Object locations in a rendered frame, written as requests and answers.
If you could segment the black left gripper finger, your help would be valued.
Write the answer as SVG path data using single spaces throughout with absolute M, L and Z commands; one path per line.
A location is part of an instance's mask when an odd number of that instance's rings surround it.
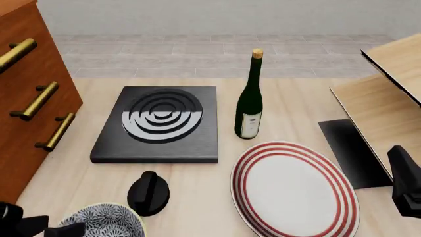
M 57 228 L 46 228 L 44 237 L 83 237 L 85 234 L 85 223 L 74 223 Z

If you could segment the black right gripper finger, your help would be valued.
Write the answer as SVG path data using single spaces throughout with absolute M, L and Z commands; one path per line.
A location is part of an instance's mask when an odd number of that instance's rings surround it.
M 392 170 L 393 195 L 421 196 L 421 167 L 401 145 L 393 146 L 387 156 Z

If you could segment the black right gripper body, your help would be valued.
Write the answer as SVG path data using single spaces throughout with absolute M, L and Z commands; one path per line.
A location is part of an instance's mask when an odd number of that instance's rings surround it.
M 397 195 L 393 193 L 393 202 L 403 217 L 421 219 L 421 193 Z

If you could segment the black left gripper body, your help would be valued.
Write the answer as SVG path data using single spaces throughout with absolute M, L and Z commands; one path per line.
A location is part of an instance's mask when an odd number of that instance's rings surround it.
M 0 201 L 0 237 L 34 237 L 49 224 L 49 217 L 23 217 L 23 208 Z

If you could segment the blue patterned bowl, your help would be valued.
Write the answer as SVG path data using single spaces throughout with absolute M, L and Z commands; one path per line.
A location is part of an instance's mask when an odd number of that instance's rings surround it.
M 141 217 L 117 203 L 89 205 L 63 219 L 58 226 L 85 223 L 83 237 L 147 237 Z

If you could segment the wooden cabinet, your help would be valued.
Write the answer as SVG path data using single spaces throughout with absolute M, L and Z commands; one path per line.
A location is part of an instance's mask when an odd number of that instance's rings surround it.
M 16 203 L 82 99 L 37 0 L 0 0 L 0 201 Z

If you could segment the pale wooden rack, black base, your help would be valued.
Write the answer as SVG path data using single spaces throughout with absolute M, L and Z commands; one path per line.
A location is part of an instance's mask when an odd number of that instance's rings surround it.
M 354 189 L 392 185 L 395 145 L 421 166 L 421 33 L 361 54 L 378 73 L 332 86 L 347 118 L 319 123 Z

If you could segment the round black stove knob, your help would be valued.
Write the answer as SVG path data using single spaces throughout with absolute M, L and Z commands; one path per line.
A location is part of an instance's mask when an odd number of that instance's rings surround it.
M 140 217 L 160 213 L 170 199 L 168 183 L 154 171 L 145 171 L 128 190 L 127 202 Z

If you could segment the white plate with red rings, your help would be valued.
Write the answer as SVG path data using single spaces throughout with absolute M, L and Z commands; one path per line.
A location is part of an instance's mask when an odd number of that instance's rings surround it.
M 258 237 L 354 237 L 357 195 L 335 163 L 292 142 L 254 145 L 236 161 L 230 188 L 245 224 Z

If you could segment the flat black stove plate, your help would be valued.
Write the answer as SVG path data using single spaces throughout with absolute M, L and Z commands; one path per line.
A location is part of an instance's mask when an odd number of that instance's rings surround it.
M 215 86 L 124 86 L 92 163 L 218 163 Z

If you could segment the dark green wine bottle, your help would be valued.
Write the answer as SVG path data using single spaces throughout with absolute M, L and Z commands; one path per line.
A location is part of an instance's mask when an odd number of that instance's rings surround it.
M 259 86 L 263 55 L 262 49 L 253 49 L 247 84 L 236 106 L 234 131 L 244 140 L 255 138 L 259 132 L 263 110 Z

